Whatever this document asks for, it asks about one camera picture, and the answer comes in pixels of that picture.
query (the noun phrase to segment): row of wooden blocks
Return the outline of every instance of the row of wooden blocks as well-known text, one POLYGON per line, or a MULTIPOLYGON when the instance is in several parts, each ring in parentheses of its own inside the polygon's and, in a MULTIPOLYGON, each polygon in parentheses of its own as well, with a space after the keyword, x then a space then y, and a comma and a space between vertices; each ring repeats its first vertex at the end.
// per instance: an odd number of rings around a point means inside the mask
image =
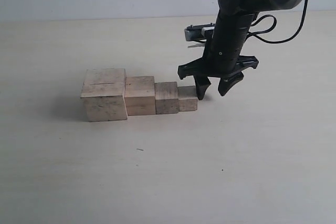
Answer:
POLYGON ((153 76, 126 77, 125 69, 120 68, 88 70, 81 99, 90 122, 196 111, 198 102, 194 86, 155 83, 153 76))

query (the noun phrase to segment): stacked wooden blocks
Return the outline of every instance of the stacked wooden blocks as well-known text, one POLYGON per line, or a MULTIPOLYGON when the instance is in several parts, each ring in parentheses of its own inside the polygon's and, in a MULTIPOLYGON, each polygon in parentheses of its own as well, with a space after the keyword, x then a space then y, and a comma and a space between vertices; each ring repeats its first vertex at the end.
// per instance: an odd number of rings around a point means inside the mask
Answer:
POLYGON ((194 86, 155 83, 153 76, 126 77, 125 69, 117 68, 88 70, 81 98, 90 122, 196 111, 198 101, 194 86))

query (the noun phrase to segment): white table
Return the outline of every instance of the white table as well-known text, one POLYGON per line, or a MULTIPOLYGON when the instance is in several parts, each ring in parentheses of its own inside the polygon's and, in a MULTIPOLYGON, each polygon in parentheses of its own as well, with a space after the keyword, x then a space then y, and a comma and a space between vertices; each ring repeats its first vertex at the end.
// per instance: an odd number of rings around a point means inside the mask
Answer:
POLYGON ((86 122, 86 69, 193 84, 183 29, 215 18, 0 23, 0 223, 336 223, 335 15, 250 39, 258 69, 197 112, 108 123, 86 122))

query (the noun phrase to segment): robotic arm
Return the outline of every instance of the robotic arm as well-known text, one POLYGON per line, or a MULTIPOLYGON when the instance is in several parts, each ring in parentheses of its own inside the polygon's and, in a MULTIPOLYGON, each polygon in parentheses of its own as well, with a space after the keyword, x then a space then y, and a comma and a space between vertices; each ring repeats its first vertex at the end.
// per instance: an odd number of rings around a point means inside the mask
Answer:
POLYGON ((224 96, 235 84, 242 81, 243 70, 256 69, 259 61, 251 56, 241 56, 241 49, 247 38, 255 36, 264 42, 278 44, 288 42, 300 32, 307 10, 308 0, 305 2, 303 18, 297 33, 290 39, 283 41, 266 41, 258 35, 272 31, 274 25, 257 33, 249 32, 251 26, 257 25, 266 15, 257 20, 260 12, 292 9, 302 0, 218 0, 219 13, 216 24, 190 26, 185 29, 187 41, 205 43, 203 56, 195 61, 178 67, 178 75, 182 79, 193 76, 195 79, 197 96, 203 99, 207 88, 211 85, 208 77, 220 78, 218 91, 224 96))

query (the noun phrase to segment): wooden block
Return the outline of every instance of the wooden block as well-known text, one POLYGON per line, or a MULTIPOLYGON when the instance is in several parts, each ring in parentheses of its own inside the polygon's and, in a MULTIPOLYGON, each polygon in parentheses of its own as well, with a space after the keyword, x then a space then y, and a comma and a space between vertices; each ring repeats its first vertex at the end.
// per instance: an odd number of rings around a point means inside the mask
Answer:
POLYGON ((126 120, 125 69, 88 70, 81 99, 90 122, 126 120))
POLYGON ((128 115, 155 115, 154 77, 127 77, 125 104, 128 115))
POLYGON ((179 87, 178 90, 179 110, 181 112, 196 111, 198 103, 196 86, 179 87))
POLYGON ((178 113, 177 82, 159 82, 155 84, 155 105, 157 114, 178 113))

